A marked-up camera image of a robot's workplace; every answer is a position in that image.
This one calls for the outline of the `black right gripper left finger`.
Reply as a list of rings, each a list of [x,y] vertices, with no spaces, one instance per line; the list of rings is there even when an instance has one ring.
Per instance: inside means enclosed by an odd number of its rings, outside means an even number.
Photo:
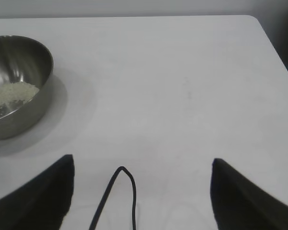
[[[38,176],[0,199],[0,230],[58,230],[74,191],[72,155],[64,155]]]

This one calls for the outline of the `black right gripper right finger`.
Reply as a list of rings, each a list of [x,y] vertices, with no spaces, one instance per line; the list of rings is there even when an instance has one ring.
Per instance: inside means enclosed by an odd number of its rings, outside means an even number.
[[[212,163],[210,198],[220,230],[288,230],[288,206],[220,158]]]

